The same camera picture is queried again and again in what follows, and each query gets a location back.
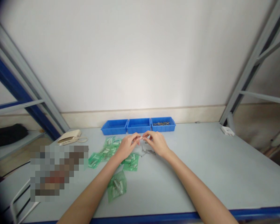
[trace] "floor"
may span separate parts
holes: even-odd
[[[0,176],[5,175],[18,166],[28,162],[30,160],[31,147],[47,146],[53,141],[49,137],[42,137],[34,140],[30,144],[26,145],[22,149],[18,150],[14,154],[0,161]]]

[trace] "black bag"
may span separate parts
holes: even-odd
[[[28,135],[28,130],[21,124],[0,128],[0,146],[9,145]]]

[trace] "hand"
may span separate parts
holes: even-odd
[[[131,154],[131,152],[133,151],[133,149],[137,144],[140,145],[141,139],[142,137],[138,133],[127,135],[122,139],[121,144],[117,152],[115,153],[115,155],[118,156],[122,162]]]
[[[147,131],[143,134],[143,140],[161,157],[165,157],[171,152],[164,136],[160,132]]]

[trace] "person's left hand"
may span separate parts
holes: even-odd
[[[127,135],[122,139],[115,156],[119,157],[120,160],[123,161],[131,154],[137,144],[140,145],[141,139],[141,135],[137,132],[132,135]]]

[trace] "white wall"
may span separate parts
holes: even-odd
[[[0,22],[61,112],[224,105],[272,3],[6,1]]]

